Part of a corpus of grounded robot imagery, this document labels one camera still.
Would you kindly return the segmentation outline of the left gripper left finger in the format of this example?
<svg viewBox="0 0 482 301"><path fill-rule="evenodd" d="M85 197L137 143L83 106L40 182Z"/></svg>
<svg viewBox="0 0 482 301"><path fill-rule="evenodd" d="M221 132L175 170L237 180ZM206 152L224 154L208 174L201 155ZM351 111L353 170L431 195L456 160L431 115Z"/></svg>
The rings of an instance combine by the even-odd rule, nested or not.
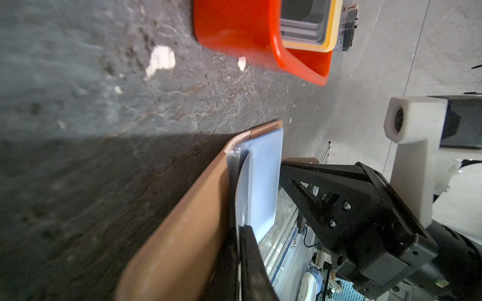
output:
<svg viewBox="0 0 482 301"><path fill-rule="evenodd" d="M238 239L231 228L218 252L212 279L200 300L238 300Z"/></svg>

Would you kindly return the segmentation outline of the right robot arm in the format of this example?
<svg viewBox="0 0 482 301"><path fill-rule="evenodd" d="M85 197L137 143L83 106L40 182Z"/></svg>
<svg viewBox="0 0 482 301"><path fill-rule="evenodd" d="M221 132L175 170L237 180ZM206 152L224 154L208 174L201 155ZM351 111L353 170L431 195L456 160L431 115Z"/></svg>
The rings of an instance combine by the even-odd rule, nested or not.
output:
<svg viewBox="0 0 482 301"><path fill-rule="evenodd" d="M438 300L481 299L480 245L436 221L424 227L378 171L285 161L280 183L336 274L366 298L405 281Z"/></svg>

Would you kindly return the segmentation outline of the tan leather card holder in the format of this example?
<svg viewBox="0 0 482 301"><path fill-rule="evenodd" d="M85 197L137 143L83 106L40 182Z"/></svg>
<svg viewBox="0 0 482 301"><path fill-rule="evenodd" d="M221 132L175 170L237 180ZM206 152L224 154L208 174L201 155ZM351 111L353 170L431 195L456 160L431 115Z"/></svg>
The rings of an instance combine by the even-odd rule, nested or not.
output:
<svg viewBox="0 0 482 301"><path fill-rule="evenodd" d="M198 300L228 232L227 154L283 127L281 120L234 136L127 264L114 300Z"/></svg>

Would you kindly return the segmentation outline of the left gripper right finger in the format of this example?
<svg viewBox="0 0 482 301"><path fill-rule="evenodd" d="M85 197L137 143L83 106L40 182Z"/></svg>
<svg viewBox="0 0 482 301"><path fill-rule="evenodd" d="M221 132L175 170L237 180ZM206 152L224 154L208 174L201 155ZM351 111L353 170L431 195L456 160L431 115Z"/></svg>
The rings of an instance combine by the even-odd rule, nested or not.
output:
<svg viewBox="0 0 482 301"><path fill-rule="evenodd" d="M241 227L239 234L241 300L279 300L267 276L252 227Z"/></svg>

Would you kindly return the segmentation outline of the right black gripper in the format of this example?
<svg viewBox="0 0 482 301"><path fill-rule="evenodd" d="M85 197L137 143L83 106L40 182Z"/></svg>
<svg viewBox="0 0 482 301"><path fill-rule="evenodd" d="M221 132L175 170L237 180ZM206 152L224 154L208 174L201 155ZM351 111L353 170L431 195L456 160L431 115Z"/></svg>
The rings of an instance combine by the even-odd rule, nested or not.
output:
<svg viewBox="0 0 482 301"><path fill-rule="evenodd" d="M315 196L302 182L319 186ZM337 273L375 299L438 255L438 246L376 170L355 165L285 161L280 184Z"/></svg>

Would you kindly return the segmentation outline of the red plastic tray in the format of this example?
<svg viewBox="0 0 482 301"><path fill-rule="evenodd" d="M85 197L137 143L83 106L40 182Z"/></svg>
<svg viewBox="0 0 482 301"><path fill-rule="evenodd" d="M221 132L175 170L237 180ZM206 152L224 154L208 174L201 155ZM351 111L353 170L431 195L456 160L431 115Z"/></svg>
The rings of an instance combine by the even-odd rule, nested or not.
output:
<svg viewBox="0 0 482 301"><path fill-rule="evenodd" d="M281 1L193 1L199 43L213 51L284 71L316 85L329 77L332 52L282 41Z"/></svg>

